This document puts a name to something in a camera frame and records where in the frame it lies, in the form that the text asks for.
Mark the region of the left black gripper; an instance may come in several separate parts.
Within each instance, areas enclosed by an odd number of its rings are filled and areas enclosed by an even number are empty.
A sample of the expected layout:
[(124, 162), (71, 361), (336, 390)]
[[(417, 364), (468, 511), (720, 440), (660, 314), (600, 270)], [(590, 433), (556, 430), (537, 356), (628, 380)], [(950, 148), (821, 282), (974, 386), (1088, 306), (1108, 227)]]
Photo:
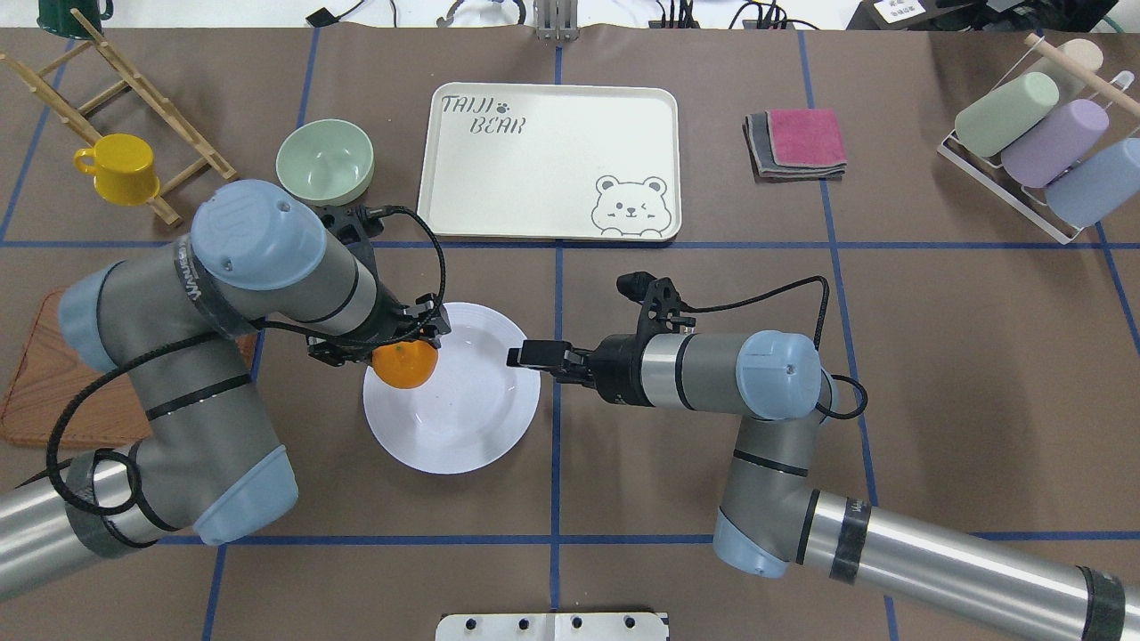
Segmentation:
[(347, 362), (370, 362), (380, 344), (410, 332), (412, 340), (441, 348), (445, 334), (451, 333), (451, 320), (443, 298), (435, 293), (404, 305), (374, 276), (358, 276), (345, 305), (326, 320), (309, 323), (308, 328), (329, 334), (329, 340), (308, 338), (309, 356), (341, 368)]

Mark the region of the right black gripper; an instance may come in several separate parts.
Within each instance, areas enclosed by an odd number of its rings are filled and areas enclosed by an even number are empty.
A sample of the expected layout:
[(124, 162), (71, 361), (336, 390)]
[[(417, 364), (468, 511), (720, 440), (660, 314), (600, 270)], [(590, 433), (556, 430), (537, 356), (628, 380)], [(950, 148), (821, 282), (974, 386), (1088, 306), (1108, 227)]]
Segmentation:
[(603, 401), (645, 407), (644, 349), (635, 334), (611, 334), (593, 350), (567, 341), (529, 339), (508, 348), (508, 368), (583, 370), (577, 386), (593, 389)]

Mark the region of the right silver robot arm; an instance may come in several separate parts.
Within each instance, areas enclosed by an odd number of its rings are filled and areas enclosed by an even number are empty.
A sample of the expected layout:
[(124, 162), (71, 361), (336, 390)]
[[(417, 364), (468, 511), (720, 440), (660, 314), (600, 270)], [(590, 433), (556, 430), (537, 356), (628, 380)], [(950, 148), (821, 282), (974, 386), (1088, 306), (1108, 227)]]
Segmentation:
[(978, 539), (811, 488), (819, 430), (837, 417), (834, 378), (803, 334), (650, 333), (598, 348), (526, 340), (511, 368), (545, 370), (604, 401), (740, 417), (712, 550), (777, 579), (790, 563), (879, 589), (1031, 640), (1135, 640), (1137, 587), (1086, 565)]

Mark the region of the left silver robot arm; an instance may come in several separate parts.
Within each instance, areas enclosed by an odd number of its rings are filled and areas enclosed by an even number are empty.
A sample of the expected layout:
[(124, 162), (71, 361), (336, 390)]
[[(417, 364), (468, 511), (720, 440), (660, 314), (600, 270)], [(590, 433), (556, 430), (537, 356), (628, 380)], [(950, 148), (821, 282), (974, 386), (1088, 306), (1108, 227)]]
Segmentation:
[[(370, 240), (408, 206), (306, 206), (264, 180), (215, 190), (186, 235), (66, 289), (62, 336), (98, 378), (62, 409), (44, 471), (3, 497), (3, 598), (192, 528), (241, 539), (298, 503), (288, 451), (236, 341), (306, 336), (318, 362), (369, 362), (383, 344), (439, 346), (443, 295), (400, 303)], [(60, 459), (78, 407), (127, 375), (150, 437)]]

